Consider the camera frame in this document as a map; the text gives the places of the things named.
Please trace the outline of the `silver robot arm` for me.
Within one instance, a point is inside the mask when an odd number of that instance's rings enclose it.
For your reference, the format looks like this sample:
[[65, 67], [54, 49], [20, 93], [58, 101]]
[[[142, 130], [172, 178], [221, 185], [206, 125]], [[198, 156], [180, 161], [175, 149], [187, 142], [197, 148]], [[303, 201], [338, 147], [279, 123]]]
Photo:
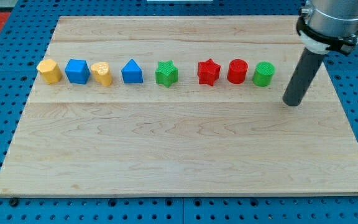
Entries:
[[325, 36], [348, 37], [358, 31], [358, 0], [307, 0], [300, 15]]

